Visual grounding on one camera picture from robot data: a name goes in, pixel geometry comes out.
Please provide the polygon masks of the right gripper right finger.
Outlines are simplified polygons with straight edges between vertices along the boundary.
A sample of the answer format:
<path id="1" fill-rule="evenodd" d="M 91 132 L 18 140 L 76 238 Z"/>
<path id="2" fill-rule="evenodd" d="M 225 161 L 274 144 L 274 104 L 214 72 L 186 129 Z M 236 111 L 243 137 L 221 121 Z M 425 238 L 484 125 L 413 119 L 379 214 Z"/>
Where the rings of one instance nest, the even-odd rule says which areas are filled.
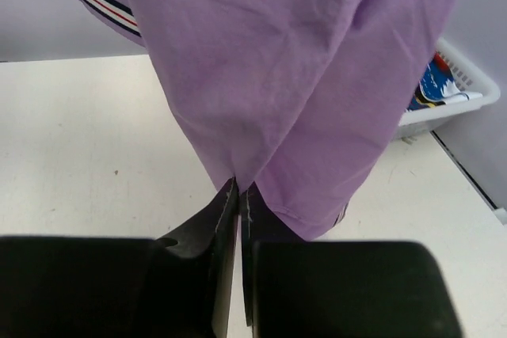
<path id="1" fill-rule="evenodd" d="M 305 241 L 256 187 L 239 201 L 246 323 L 256 337 L 460 337 L 440 268 L 415 241 Z"/>

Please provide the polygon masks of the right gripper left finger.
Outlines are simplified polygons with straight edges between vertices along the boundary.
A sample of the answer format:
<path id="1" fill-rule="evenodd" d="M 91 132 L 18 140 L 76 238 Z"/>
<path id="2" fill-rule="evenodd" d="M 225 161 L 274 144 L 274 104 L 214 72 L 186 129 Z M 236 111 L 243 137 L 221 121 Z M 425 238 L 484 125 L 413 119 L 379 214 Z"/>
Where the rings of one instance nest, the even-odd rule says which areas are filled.
<path id="1" fill-rule="evenodd" d="M 4 337 L 225 337 L 238 188 L 158 239 L 1 239 Z"/>

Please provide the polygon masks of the purple trousers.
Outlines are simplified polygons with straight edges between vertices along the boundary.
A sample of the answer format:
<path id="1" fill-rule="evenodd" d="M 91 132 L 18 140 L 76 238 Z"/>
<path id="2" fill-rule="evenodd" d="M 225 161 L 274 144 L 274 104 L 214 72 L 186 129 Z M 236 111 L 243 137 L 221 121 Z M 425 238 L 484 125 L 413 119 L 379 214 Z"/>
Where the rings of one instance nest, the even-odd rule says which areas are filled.
<path id="1" fill-rule="evenodd" d="M 340 222 L 455 0 L 79 0 L 143 46 L 216 187 L 256 185 L 301 238 Z"/>

